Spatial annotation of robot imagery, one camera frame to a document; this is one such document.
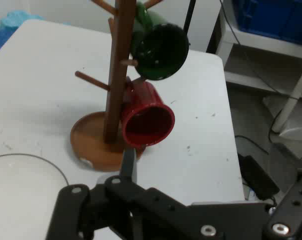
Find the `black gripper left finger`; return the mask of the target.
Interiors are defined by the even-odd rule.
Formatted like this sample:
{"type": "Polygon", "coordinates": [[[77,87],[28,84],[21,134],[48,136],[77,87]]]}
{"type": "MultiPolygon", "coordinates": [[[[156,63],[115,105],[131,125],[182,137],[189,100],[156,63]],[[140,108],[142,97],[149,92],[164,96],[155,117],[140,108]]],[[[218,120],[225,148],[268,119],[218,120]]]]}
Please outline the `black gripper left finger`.
{"type": "Polygon", "coordinates": [[[123,153],[119,175],[93,189],[75,184],[60,190],[47,231],[48,240],[91,240],[110,228],[122,240],[189,240],[189,209],[155,188],[134,182],[136,150],[123,153]]]}

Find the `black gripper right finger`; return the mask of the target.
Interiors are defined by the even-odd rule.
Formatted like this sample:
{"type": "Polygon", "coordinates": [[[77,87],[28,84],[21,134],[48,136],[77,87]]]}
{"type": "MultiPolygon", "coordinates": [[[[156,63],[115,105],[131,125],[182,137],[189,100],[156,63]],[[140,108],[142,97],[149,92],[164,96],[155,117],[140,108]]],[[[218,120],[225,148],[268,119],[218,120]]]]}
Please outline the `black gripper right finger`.
{"type": "Polygon", "coordinates": [[[302,240],[302,175],[263,226],[262,236],[264,240],[302,240]]]}

